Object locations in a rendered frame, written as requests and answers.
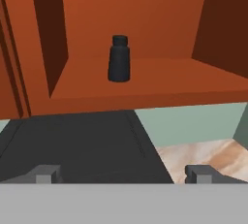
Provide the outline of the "black shaker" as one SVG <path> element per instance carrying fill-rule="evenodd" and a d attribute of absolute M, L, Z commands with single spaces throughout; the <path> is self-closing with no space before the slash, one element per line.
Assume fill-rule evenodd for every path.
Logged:
<path fill-rule="evenodd" d="M 124 82 L 130 79 L 130 48 L 128 37 L 114 35 L 109 51 L 108 79 L 115 82 Z"/>

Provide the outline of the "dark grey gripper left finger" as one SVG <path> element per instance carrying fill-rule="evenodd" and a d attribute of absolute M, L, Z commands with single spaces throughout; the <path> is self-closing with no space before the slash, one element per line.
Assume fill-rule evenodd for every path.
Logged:
<path fill-rule="evenodd" d="M 62 182 L 60 165 L 39 165 L 25 175 L 3 180 L 3 183 L 52 184 Z"/>

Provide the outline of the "dark grey appliance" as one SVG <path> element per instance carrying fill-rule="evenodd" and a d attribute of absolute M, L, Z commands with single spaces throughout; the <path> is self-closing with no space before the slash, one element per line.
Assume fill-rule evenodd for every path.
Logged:
<path fill-rule="evenodd" d="M 64 183 L 171 183 L 133 111 L 33 116 L 0 132 L 0 181 L 55 165 Z"/>

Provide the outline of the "orange-brown wall cabinet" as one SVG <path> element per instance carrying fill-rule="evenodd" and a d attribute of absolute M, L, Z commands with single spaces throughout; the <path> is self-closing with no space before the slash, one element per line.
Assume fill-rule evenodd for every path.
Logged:
<path fill-rule="evenodd" d="M 34 114 L 225 104 L 248 79 L 194 57 L 204 0 L 34 0 Z M 114 35 L 128 37 L 130 79 L 110 81 Z"/>

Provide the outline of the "orange-brown cabinet door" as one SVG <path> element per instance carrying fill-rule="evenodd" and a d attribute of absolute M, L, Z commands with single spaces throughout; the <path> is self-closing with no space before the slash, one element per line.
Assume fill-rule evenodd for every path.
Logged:
<path fill-rule="evenodd" d="M 29 117 L 31 111 L 17 57 L 6 0 L 0 0 L 0 48 L 3 51 L 3 59 L 15 100 L 15 118 Z"/>

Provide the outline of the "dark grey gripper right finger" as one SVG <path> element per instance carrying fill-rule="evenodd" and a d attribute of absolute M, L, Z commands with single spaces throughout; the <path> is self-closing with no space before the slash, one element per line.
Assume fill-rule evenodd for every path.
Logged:
<path fill-rule="evenodd" d="M 209 165 L 187 165 L 185 182 L 195 184 L 244 183 L 244 180 L 224 176 Z"/>

